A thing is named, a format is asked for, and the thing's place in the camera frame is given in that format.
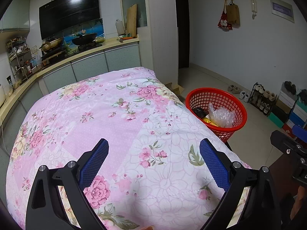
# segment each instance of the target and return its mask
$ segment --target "dark door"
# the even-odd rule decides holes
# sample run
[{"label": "dark door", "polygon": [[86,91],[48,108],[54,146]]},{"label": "dark door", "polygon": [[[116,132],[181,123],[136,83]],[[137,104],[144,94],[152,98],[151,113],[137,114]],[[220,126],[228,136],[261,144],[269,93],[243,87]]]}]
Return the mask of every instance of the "dark door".
[{"label": "dark door", "polygon": [[176,0],[178,27],[178,67],[189,67],[190,60],[190,16],[189,0]]}]

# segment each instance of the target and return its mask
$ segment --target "wooden cutting board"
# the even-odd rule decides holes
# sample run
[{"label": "wooden cutting board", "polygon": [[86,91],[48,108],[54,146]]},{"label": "wooden cutting board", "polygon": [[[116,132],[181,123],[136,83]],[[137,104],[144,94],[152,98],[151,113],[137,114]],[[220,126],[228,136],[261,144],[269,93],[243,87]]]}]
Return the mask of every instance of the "wooden cutting board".
[{"label": "wooden cutting board", "polygon": [[137,4],[134,4],[127,10],[127,35],[132,37],[136,37],[136,9]]}]

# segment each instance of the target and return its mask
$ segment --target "metal screw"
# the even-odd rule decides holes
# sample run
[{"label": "metal screw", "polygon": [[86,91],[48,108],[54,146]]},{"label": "metal screw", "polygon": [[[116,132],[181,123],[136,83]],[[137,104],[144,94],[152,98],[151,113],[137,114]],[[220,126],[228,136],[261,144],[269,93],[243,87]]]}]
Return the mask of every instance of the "metal screw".
[{"label": "metal screw", "polygon": [[269,168],[266,167],[266,166],[263,166],[263,167],[262,167],[262,171],[263,171],[264,173],[268,173],[268,172],[269,172]]},{"label": "metal screw", "polygon": [[67,164],[67,166],[69,167],[69,168],[72,168],[72,167],[74,167],[76,165],[76,162],[75,161],[70,161],[68,164]]},{"label": "metal screw", "polygon": [[234,162],[233,166],[238,169],[241,167],[241,164],[239,162]]},{"label": "metal screw", "polygon": [[44,171],[46,169],[46,166],[45,165],[42,165],[38,168],[39,171]]}]

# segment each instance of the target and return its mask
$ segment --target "countertop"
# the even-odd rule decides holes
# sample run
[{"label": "countertop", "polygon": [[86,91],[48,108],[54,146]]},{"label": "countertop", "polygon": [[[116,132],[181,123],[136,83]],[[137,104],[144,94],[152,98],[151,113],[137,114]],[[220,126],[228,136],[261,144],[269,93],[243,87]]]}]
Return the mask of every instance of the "countertop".
[{"label": "countertop", "polygon": [[107,48],[111,48],[111,47],[119,47],[121,45],[125,45],[128,43],[133,43],[133,42],[138,42],[139,38],[135,38],[135,39],[130,39],[130,40],[125,40],[122,43],[119,42],[118,40],[114,40],[111,39],[109,41],[106,40],[106,42],[104,42],[102,44],[102,46],[100,47],[96,47],[87,51],[84,51],[82,53],[78,53],[76,55],[70,56],[67,59],[64,59],[58,63],[55,63],[53,65],[51,65],[50,67],[47,67],[35,74],[33,74],[33,76],[28,79],[25,83],[23,83],[21,86],[19,86],[14,93],[5,101],[5,103],[3,104],[3,106],[0,108],[0,118],[2,120],[2,122],[4,121],[5,117],[7,116],[7,114],[9,113],[9,111],[11,110],[11,108],[13,107],[13,105],[16,103],[16,101],[18,100],[18,98],[24,93],[24,91],[33,83],[35,82],[39,77],[41,77],[42,75],[44,75],[45,73],[50,72],[51,70],[67,63],[70,61],[73,61],[75,59],[78,59],[80,57],[83,57],[85,55],[91,54],[91,53],[95,53]]}]

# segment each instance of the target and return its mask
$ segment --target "red laundry basket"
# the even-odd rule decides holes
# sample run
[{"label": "red laundry basket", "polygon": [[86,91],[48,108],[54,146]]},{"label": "red laundry basket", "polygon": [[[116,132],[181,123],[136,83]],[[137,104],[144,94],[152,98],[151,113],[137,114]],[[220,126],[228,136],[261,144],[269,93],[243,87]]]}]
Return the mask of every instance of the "red laundry basket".
[{"label": "red laundry basket", "polygon": [[191,91],[185,100],[186,107],[196,116],[193,108],[201,107],[208,110],[208,104],[212,103],[214,108],[224,107],[229,111],[235,111],[235,122],[232,128],[221,128],[208,124],[201,120],[210,130],[214,132],[224,143],[231,135],[241,129],[248,118],[246,109],[243,104],[231,94],[215,88],[198,88]]}]

